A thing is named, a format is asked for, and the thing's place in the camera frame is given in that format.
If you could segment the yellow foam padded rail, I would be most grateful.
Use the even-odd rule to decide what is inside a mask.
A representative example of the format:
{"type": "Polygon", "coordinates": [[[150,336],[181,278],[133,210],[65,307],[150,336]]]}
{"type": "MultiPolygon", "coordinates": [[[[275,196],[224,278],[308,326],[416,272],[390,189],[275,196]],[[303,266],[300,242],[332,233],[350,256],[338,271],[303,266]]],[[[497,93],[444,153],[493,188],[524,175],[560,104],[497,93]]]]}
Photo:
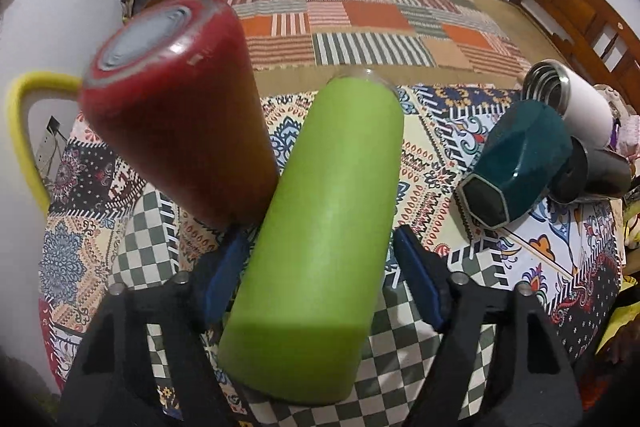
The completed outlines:
{"type": "Polygon", "coordinates": [[[35,72],[26,72],[26,74],[14,79],[6,95],[6,127],[8,127],[13,152],[29,191],[44,215],[48,213],[50,197],[40,178],[29,141],[26,98],[32,93],[40,91],[76,95],[80,86],[81,79],[78,77],[59,72],[36,70],[35,72]]]}

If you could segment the black flask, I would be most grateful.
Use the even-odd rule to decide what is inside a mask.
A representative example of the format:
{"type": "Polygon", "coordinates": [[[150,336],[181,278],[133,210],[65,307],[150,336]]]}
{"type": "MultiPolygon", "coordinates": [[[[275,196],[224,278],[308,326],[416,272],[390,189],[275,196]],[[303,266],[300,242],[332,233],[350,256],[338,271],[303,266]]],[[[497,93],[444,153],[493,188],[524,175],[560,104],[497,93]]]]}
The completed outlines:
{"type": "Polygon", "coordinates": [[[573,150],[549,184],[549,196],[563,205],[620,198],[631,188],[629,161],[612,150],[598,150],[573,136],[573,150]]]}

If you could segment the wooden bed headboard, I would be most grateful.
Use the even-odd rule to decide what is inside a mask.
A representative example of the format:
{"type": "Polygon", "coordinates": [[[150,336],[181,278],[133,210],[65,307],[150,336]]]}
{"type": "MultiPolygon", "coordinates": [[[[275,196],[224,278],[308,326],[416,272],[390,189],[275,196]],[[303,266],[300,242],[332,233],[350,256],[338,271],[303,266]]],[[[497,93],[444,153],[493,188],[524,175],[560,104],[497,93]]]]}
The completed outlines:
{"type": "Polygon", "coordinates": [[[639,108],[639,37],[606,0],[510,0],[538,24],[565,62],[639,108]]]}

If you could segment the dark teal faceted mug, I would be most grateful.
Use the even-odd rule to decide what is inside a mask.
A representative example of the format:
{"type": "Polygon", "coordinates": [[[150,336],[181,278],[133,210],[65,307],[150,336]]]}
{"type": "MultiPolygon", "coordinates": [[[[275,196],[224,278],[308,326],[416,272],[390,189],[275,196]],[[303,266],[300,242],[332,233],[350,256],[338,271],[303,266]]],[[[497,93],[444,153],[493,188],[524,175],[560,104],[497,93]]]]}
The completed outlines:
{"type": "Polygon", "coordinates": [[[535,100],[512,104],[458,186],[465,209],[489,230],[520,219],[548,192],[572,150],[564,121],[551,106],[535,100]]]}

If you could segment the red tumbler cup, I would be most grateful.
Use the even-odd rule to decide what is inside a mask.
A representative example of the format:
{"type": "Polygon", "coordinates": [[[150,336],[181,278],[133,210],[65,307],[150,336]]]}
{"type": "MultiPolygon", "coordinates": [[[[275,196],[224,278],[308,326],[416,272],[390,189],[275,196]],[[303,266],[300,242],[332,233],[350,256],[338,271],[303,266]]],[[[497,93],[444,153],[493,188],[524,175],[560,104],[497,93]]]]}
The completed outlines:
{"type": "Polygon", "coordinates": [[[100,47],[82,77],[91,129],[211,228],[257,225],[279,170],[240,20],[219,0],[168,0],[100,47]]]}

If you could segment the white steel flask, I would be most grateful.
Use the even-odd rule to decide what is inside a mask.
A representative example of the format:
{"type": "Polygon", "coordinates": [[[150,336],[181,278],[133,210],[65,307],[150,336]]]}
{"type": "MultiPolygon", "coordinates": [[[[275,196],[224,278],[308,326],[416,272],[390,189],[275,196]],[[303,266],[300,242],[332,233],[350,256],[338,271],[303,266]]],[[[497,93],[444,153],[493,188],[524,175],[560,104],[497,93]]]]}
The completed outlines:
{"type": "Polygon", "coordinates": [[[610,146],[614,129],[611,107],[573,69],[555,60],[534,64],[524,77],[522,98],[552,107],[568,131],[591,147],[610,146]]]}

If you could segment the striped patchwork bed quilt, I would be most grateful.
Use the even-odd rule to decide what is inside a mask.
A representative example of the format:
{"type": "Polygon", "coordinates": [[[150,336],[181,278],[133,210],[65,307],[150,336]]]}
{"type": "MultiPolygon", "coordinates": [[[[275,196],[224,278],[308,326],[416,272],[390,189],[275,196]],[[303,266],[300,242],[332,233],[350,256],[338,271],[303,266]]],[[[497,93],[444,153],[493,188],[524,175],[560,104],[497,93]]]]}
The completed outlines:
{"type": "Polygon", "coordinates": [[[513,87],[560,54],[503,0],[220,0],[239,17],[262,93],[314,89],[343,68],[397,83],[513,87]]]}

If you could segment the patchwork patterned tablecloth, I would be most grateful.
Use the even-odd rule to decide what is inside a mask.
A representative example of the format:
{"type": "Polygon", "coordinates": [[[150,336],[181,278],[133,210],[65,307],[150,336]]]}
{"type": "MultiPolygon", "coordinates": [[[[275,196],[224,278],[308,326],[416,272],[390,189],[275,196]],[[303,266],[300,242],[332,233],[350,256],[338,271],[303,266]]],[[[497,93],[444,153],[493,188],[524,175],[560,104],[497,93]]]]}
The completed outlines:
{"type": "MultiPolygon", "coordinates": [[[[410,225],[451,269],[490,287],[526,282],[571,359],[594,346],[620,290],[620,219],[606,200],[561,206],[543,199],[520,222],[491,232],[465,217],[456,188],[515,90],[402,88],[405,134],[396,225],[410,225]]],[[[74,122],[54,182],[39,268],[40,322],[51,372],[64,384],[108,285],[158,286],[214,249],[219,236],[146,183],[90,129],[74,122]]],[[[397,426],[418,395],[439,344],[388,258],[371,334],[349,397],[294,407],[218,378],[243,425],[397,426]]]]}

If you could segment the green tumbler cup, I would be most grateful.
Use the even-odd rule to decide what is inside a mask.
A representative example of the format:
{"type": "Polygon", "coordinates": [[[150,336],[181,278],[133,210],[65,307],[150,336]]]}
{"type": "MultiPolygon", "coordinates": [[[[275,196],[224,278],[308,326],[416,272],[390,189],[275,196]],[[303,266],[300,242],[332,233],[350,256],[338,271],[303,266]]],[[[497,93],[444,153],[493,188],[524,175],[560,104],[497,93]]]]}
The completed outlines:
{"type": "Polygon", "coordinates": [[[320,89],[271,199],[219,343],[222,369],[271,398],[346,399],[381,289],[404,112],[370,69],[320,89]]]}

